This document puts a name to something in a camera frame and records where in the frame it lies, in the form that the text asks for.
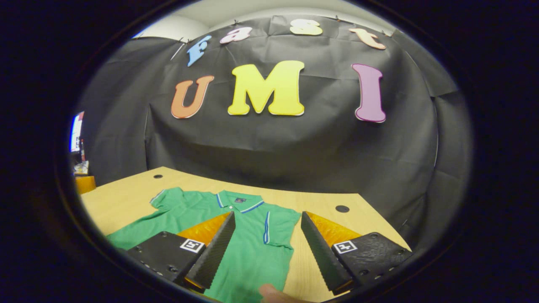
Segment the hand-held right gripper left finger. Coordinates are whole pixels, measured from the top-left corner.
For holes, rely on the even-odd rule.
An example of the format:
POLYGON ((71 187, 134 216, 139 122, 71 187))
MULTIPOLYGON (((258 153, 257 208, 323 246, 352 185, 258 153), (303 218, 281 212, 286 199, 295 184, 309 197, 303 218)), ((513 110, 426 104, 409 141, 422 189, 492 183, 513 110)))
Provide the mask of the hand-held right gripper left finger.
POLYGON ((176 234, 158 232, 126 253, 157 276, 205 291, 211 287, 235 227, 235 213, 228 212, 176 234))

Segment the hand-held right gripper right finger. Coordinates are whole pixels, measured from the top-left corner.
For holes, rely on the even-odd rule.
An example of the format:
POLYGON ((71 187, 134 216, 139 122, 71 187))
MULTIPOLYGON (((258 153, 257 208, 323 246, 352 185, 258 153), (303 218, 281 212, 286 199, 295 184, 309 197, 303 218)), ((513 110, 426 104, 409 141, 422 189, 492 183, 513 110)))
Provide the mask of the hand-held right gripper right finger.
POLYGON ((380 284, 413 255, 379 232, 359 234, 308 211, 302 212, 302 232, 333 295, 380 284))

